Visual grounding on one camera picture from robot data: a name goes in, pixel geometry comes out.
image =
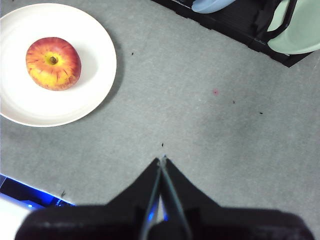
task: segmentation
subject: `gray carpet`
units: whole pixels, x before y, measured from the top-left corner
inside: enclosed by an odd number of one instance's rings
[[[2,0],[1,15],[44,2]],[[298,214],[320,239],[319,51],[287,68],[150,0],[52,2],[107,29],[115,81],[97,109],[67,125],[1,117],[3,174],[103,204],[166,154],[220,205]]]

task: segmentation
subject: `small red speck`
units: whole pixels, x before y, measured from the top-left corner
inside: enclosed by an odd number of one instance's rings
[[[215,89],[213,89],[212,93],[213,93],[213,95],[218,96],[219,90],[215,88]]]

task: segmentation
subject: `white object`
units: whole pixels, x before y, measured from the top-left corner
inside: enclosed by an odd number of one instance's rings
[[[0,193],[0,237],[14,240],[20,225],[35,208]]]
[[[1,115],[27,126],[59,126],[84,117],[107,96],[116,75],[116,52],[92,16],[68,5],[40,3],[16,9],[0,23]],[[27,72],[27,49],[45,37],[68,41],[80,57],[80,79],[67,90],[42,88]]]
[[[200,14],[211,14],[232,4],[235,0],[195,0],[191,9]]]
[[[274,12],[268,31],[277,29],[283,22],[289,0],[280,2]],[[291,22],[269,47],[283,54],[305,54],[320,49],[320,0],[298,0]]]

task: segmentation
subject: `light green bowl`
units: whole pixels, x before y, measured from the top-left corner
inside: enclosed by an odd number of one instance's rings
[[[283,22],[289,0],[283,0],[275,10],[269,31]],[[320,0],[298,0],[286,30],[268,42],[282,54],[305,54],[320,49]]]

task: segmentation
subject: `apple stem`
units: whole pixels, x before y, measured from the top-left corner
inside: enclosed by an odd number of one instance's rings
[[[50,62],[52,64],[56,64],[58,62],[58,60],[54,56],[52,56],[52,57],[50,57]]]

